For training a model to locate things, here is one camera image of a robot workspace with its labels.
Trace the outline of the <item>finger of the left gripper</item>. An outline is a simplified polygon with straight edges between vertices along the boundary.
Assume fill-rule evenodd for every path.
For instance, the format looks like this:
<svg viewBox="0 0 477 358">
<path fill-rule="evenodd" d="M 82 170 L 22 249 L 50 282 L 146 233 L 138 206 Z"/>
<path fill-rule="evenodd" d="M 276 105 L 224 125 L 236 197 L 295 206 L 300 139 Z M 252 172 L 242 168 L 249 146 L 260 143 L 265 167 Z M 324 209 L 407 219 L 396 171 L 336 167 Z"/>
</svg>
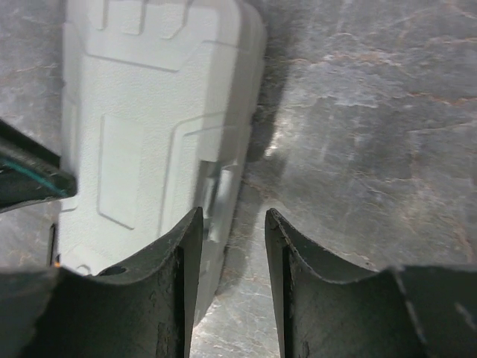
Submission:
<svg viewBox="0 0 477 358">
<path fill-rule="evenodd" d="M 71 198 L 78 192 L 74 175 L 60 168 L 60 157 L 1 122 L 1 211 Z"/>
</svg>

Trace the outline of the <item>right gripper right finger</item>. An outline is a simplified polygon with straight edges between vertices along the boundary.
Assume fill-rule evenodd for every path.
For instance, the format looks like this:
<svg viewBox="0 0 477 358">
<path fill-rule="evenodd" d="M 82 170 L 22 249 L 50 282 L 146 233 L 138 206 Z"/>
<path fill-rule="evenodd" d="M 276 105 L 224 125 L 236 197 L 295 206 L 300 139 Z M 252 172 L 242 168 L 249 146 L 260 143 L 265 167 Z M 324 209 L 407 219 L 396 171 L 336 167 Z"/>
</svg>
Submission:
<svg viewBox="0 0 477 358">
<path fill-rule="evenodd" d="M 282 357 L 474 357 L 476 267 L 371 271 L 265 217 Z"/>
</svg>

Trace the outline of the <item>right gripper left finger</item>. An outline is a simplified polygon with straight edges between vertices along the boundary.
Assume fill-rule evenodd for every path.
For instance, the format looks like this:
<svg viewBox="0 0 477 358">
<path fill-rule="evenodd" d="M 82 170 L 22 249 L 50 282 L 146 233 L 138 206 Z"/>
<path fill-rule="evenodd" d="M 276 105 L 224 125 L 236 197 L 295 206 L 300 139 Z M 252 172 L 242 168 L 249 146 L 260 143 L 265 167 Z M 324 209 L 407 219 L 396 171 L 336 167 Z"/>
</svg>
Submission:
<svg viewBox="0 0 477 358">
<path fill-rule="evenodd" d="M 1 271 L 3 357 L 187 357 L 203 243 L 195 208 L 97 276 L 64 267 Z"/>
</svg>

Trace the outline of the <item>grey plastic tool case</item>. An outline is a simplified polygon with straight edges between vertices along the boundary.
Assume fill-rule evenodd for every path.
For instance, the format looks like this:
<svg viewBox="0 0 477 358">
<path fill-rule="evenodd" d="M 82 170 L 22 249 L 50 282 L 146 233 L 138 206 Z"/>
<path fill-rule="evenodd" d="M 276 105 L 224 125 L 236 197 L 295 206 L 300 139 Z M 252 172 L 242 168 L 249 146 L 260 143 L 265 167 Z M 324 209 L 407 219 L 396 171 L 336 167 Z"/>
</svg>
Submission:
<svg viewBox="0 0 477 358">
<path fill-rule="evenodd" d="M 97 275 L 203 210 L 195 321 L 218 288 L 267 32 L 245 1 L 68 1 L 62 265 Z"/>
</svg>

